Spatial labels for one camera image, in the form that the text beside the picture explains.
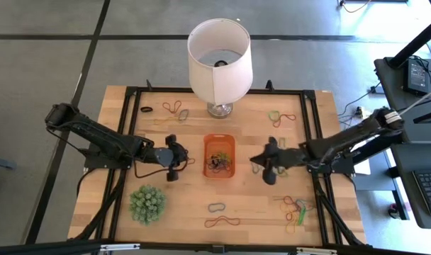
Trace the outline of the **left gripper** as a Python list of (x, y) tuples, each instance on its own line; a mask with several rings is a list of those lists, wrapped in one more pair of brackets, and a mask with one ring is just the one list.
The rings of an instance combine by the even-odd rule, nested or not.
[(179, 171), (183, 171), (188, 164), (188, 150), (183, 145), (177, 143), (176, 135), (169, 135), (165, 138), (167, 147), (157, 148), (155, 150), (155, 159), (158, 164), (163, 166), (167, 171), (167, 181), (177, 181), (179, 175), (176, 167), (180, 165), (181, 154), (185, 157), (182, 162), (182, 167)]

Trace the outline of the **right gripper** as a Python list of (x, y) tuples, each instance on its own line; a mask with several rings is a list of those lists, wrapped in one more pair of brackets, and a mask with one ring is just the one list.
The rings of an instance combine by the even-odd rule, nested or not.
[(307, 164), (306, 155), (302, 149), (290, 148), (280, 149), (274, 137), (269, 137), (261, 154), (250, 158), (253, 164), (264, 167), (262, 179), (268, 185), (276, 183), (276, 174), (273, 168), (283, 167), (289, 169), (294, 166), (304, 166)]

